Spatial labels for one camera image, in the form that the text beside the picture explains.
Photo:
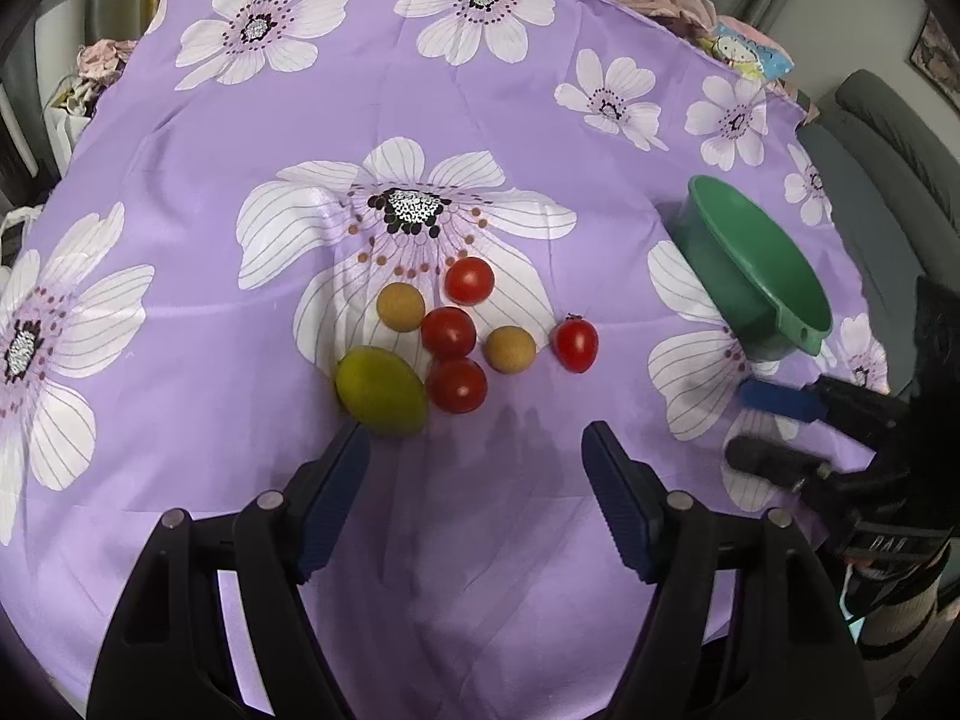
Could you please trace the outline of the pink fabric bundle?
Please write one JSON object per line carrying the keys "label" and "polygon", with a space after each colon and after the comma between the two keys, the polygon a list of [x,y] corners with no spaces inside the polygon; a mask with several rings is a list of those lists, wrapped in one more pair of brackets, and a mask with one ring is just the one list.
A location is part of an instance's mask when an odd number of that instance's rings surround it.
{"label": "pink fabric bundle", "polygon": [[106,89],[121,78],[137,47],[135,41],[99,39],[76,54],[76,78],[82,85]]}

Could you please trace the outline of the grey sofa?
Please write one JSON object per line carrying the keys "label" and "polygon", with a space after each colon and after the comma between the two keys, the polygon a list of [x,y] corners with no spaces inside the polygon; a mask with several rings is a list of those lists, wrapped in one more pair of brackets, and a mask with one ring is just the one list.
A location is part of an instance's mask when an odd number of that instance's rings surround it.
{"label": "grey sofa", "polygon": [[867,70],[848,76],[799,141],[833,205],[859,271],[887,382],[904,394],[916,362],[916,282],[958,288],[958,161],[893,88]]}

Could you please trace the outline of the tan longan fruit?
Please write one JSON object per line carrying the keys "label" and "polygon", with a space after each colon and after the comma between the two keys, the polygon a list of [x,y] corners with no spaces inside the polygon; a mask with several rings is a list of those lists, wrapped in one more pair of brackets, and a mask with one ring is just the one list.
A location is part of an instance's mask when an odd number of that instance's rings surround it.
{"label": "tan longan fruit", "polygon": [[537,343],[523,327],[505,325],[491,332],[483,343],[488,366],[505,376],[527,371],[537,356]]}
{"label": "tan longan fruit", "polygon": [[389,330],[397,333],[415,332],[427,313],[425,300],[411,284],[391,283],[377,294],[376,312]]}

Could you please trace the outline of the oval red cherry tomato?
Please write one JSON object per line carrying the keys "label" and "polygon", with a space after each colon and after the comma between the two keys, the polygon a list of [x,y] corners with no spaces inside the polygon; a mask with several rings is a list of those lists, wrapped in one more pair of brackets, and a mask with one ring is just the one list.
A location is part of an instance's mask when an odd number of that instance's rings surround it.
{"label": "oval red cherry tomato", "polygon": [[599,332],[581,316],[567,316],[551,333],[551,349],[569,372],[584,374],[599,354]]}

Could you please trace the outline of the green plastic bowl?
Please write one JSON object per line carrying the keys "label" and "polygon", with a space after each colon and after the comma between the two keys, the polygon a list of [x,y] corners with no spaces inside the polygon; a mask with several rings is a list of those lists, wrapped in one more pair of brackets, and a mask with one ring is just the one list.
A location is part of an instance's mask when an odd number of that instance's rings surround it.
{"label": "green plastic bowl", "polygon": [[716,177],[695,176],[669,232],[750,359],[820,353],[833,327],[827,293],[788,232],[756,203]]}

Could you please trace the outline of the green lime fruit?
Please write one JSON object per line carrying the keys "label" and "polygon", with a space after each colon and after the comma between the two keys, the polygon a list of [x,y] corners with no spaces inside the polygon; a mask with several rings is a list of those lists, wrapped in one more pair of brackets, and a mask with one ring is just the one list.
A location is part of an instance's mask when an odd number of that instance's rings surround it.
{"label": "green lime fruit", "polygon": [[400,357],[375,346],[343,356],[334,377],[343,408],[378,436],[409,437],[427,426],[427,389]]}

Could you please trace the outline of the purple floral tablecloth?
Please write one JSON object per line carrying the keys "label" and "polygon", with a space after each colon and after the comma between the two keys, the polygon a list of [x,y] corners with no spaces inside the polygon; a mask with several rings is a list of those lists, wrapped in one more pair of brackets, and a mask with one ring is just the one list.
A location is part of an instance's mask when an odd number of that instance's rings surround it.
{"label": "purple floral tablecloth", "polygon": [[[302,598],[359,717],[601,710],[652,593],[590,492],[586,424],[726,512],[778,502],[727,470],[743,431],[866,463],[734,398],[760,371],[887,382],[799,117],[608,0],[164,0],[2,273],[2,603],[32,656],[85,700],[160,515],[235,511],[316,458],[348,351],[426,371],[377,294],[439,307],[478,257],[475,328],[523,327],[535,361],[374,444]],[[809,259],[820,355],[740,348],[662,222],[698,174]],[[584,374],[551,349],[567,316],[599,332]]]}

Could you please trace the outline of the cartoon print package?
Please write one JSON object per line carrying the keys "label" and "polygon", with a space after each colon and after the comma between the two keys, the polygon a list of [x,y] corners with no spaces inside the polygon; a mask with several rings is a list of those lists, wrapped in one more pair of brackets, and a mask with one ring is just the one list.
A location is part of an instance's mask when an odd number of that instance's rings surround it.
{"label": "cartoon print package", "polygon": [[715,59],[757,82],[776,82],[794,68],[784,47],[753,26],[729,16],[715,24],[703,47]]}

